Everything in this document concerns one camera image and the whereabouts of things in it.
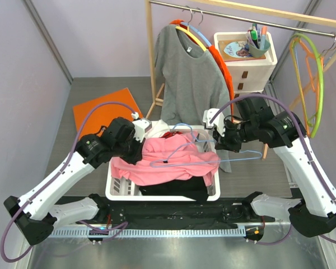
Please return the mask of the light blue wire hanger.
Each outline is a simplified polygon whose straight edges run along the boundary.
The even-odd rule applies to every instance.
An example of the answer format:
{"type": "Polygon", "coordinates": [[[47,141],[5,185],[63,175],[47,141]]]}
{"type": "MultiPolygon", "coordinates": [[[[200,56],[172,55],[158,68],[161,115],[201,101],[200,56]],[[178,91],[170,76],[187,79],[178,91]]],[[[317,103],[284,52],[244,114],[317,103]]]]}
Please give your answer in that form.
{"type": "Polygon", "coordinates": [[[220,164],[220,163],[231,163],[231,162],[235,162],[235,161],[256,160],[256,159],[261,159],[263,157],[263,153],[260,152],[260,151],[244,150],[244,151],[239,151],[239,154],[252,153],[252,154],[257,154],[257,156],[238,158],[238,159],[225,159],[225,160],[215,160],[215,161],[201,161],[201,162],[190,162],[190,163],[180,163],[180,164],[168,164],[169,159],[176,152],[178,152],[178,149],[180,149],[183,146],[191,145],[191,144],[192,144],[192,142],[180,145],[166,159],[159,159],[159,160],[155,160],[155,161],[150,162],[150,167],[152,167],[152,168],[165,168],[165,167],[192,166],[192,165],[203,165],[203,164],[220,164]]]}

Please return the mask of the pink t shirt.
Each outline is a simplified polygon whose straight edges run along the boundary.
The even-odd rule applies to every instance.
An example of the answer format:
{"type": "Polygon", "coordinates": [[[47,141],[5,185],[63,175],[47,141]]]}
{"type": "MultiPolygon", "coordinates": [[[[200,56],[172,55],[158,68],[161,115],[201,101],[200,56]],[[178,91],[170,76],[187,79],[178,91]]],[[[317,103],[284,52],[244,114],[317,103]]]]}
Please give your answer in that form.
{"type": "Polygon", "coordinates": [[[173,137],[149,138],[145,141],[142,150],[142,160],[136,165],[128,164],[119,157],[110,161],[111,176],[113,178],[125,178],[131,180],[138,186],[156,185],[166,183],[175,179],[188,180],[191,177],[203,177],[205,185],[213,183],[213,176],[218,170],[219,164],[203,164],[192,166],[178,166],[165,168],[152,168],[150,162],[166,159],[177,147],[190,143],[178,149],[168,161],[168,164],[180,164],[201,161],[220,160],[218,155],[212,151],[200,152],[195,144],[196,131],[183,133],[173,137]]]}

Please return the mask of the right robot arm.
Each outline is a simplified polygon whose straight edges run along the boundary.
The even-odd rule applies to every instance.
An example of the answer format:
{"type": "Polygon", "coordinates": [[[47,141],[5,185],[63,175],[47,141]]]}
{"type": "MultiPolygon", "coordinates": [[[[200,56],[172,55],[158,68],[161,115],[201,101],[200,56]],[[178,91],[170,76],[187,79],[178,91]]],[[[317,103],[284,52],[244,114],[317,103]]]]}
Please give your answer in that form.
{"type": "Polygon", "coordinates": [[[241,208],[247,221],[268,216],[288,221],[303,236],[323,236],[336,228],[336,189],[318,162],[305,127],[279,100],[260,93],[240,96],[240,116],[231,122],[220,109],[205,111],[203,122],[213,130],[217,150],[239,152],[243,143],[262,142],[283,161],[296,181],[302,198],[272,197],[262,192],[247,196],[241,208]]]}

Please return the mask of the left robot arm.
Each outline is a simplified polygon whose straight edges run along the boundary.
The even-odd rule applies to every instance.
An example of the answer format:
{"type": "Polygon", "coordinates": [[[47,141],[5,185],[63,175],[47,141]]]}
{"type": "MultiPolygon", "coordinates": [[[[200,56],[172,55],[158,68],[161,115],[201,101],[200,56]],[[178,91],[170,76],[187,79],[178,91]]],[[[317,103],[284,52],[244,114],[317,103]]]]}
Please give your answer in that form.
{"type": "Polygon", "coordinates": [[[128,164],[142,160],[145,135],[151,127],[145,118],[115,118],[102,134],[82,136],[64,161],[31,191],[8,197],[4,206],[27,242],[37,245],[55,229],[81,220],[103,223],[109,208],[98,194],[63,205],[57,202],[79,180],[113,157],[128,164]]]}

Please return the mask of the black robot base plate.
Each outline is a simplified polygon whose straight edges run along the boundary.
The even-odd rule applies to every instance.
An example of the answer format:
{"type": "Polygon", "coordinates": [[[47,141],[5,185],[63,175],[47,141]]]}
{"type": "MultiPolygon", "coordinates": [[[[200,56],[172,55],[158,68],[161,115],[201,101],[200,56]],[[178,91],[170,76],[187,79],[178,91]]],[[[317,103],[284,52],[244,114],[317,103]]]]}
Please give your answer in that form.
{"type": "Polygon", "coordinates": [[[238,224],[274,222],[272,217],[257,217],[244,211],[241,198],[220,198],[216,201],[112,201],[101,197],[108,212],[102,220],[84,219],[88,224],[112,225],[128,223],[128,229],[199,230],[234,228],[238,224]]]}

